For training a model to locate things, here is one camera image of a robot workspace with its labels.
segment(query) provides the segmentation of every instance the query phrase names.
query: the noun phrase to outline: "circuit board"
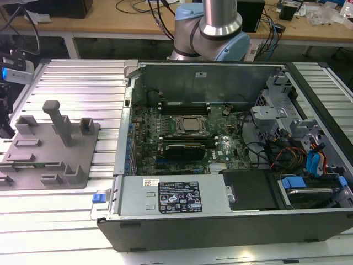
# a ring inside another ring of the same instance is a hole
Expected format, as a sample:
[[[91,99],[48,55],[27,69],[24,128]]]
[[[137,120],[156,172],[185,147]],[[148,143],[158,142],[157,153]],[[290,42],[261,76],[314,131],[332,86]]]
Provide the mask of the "circuit board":
[[[207,133],[215,135],[217,145],[206,149],[198,161],[170,161],[157,152],[162,134],[173,135],[180,116],[161,116],[156,108],[137,106],[133,110],[137,175],[217,174],[219,169],[250,168],[251,162],[242,144],[236,112],[225,116],[224,105],[211,106],[207,116],[201,116]]]

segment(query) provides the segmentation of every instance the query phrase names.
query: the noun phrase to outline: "blue cable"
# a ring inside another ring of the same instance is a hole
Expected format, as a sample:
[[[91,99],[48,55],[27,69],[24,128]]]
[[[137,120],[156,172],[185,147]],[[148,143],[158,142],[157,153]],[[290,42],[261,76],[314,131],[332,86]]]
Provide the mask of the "blue cable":
[[[273,22],[271,22],[271,24],[272,24],[272,26],[274,27],[274,44],[273,44],[273,46],[272,46],[272,50],[270,51],[270,54],[268,55],[268,57],[267,57],[267,59],[266,59],[266,61],[265,62],[267,62],[270,58],[271,58],[271,56],[272,56],[272,54],[274,54],[274,51],[275,51],[275,49],[276,49],[276,45],[277,45],[277,40],[276,40],[276,33],[277,33],[277,31],[276,31],[276,27],[275,27],[275,24],[273,23]]]
[[[269,55],[268,55],[268,57],[267,57],[267,59],[266,59],[266,62],[270,59],[270,57],[272,56],[272,54],[274,53],[274,51],[275,51],[275,49],[276,49],[276,42],[277,42],[277,40],[276,40],[276,33],[277,33],[277,31],[276,31],[276,27],[275,27],[275,24],[272,22],[272,21],[269,21],[268,19],[261,19],[262,21],[264,21],[264,22],[267,22],[267,23],[269,23],[269,24],[271,24],[271,26],[273,27],[273,29],[274,29],[274,33],[273,33],[273,39],[275,40],[274,41],[274,43],[271,45],[271,47],[270,47],[270,49],[272,49],[272,50],[270,50],[270,53],[269,53]]]

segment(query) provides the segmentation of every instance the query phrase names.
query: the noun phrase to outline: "motherboard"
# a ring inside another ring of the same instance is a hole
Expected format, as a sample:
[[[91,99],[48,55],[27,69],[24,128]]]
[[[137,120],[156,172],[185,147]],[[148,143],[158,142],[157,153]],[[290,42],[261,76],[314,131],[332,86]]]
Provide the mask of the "motherboard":
[[[250,168],[239,115],[224,105],[210,106],[206,115],[163,115],[158,108],[135,106],[137,175],[218,174]]]

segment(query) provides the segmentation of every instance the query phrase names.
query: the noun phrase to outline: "power supply label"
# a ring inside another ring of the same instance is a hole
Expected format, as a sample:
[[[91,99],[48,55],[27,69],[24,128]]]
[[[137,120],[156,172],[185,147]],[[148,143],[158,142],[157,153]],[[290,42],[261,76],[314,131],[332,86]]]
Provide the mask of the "power supply label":
[[[160,182],[158,184],[161,214],[197,213],[202,211],[198,181]]]

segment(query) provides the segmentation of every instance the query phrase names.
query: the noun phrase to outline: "blue tab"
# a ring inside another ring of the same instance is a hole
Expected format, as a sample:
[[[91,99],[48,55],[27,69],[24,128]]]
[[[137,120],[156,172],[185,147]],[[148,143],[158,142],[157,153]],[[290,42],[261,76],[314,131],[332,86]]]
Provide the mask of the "blue tab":
[[[319,177],[318,166],[320,163],[321,157],[319,153],[315,153],[313,161],[311,162],[310,173],[314,174],[315,177]]]
[[[308,152],[308,156],[307,156],[307,171],[310,173],[310,168],[311,168],[311,160],[313,159],[314,153],[313,151],[309,151]]]
[[[348,185],[348,183],[347,183],[345,177],[343,177],[343,176],[339,176],[339,177],[338,177],[338,181],[340,182],[340,184],[342,185],[342,187],[345,187],[345,186]]]
[[[105,194],[93,194],[92,203],[105,203],[106,195]]]
[[[306,188],[303,177],[299,176],[285,177],[282,179],[282,185],[285,189]]]

